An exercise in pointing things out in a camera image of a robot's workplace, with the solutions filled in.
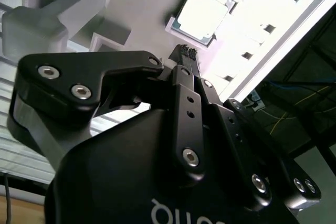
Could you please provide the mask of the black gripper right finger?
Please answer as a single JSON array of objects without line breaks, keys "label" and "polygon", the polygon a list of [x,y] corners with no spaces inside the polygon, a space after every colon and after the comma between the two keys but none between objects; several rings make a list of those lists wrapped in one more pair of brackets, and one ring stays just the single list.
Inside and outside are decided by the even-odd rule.
[{"label": "black gripper right finger", "polygon": [[221,102],[212,83],[200,76],[197,51],[188,50],[206,121],[213,132],[217,158],[229,164],[226,179],[233,198],[250,210],[261,210],[275,199],[289,209],[306,209],[321,200],[311,177],[277,144],[245,107],[234,99]]}]

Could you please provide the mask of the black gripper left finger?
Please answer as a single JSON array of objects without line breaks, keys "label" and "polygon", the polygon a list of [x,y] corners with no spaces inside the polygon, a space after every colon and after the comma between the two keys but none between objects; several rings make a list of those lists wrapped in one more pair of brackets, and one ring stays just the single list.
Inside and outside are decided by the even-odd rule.
[{"label": "black gripper left finger", "polygon": [[205,165],[194,81],[187,66],[167,67],[147,51],[28,55],[9,130],[57,172],[78,159],[103,171],[158,166],[196,183]]}]

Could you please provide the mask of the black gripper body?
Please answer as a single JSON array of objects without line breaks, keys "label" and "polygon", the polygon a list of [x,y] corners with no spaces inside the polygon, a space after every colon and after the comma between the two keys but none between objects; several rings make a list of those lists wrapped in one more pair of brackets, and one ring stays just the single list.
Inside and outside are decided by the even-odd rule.
[{"label": "black gripper body", "polygon": [[73,148],[46,195],[47,223],[297,223],[277,197],[260,211],[233,198],[229,163],[204,130],[205,176],[185,186],[171,160],[164,110],[144,112]]}]

